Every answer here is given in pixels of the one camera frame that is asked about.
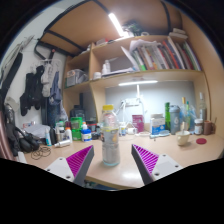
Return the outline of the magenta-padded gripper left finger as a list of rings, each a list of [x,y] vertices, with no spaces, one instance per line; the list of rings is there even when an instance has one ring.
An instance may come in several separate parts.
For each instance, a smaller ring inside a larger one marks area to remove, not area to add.
[[[59,157],[46,168],[46,171],[83,186],[93,157],[94,147],[90,145],[67,158]]]

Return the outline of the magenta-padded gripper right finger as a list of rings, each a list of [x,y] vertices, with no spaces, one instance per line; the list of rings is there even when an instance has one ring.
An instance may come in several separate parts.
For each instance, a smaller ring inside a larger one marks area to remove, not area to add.
[[[131,153],[145,185],[182,169],[167,154],[158,155],[135,144],[132,145]]]

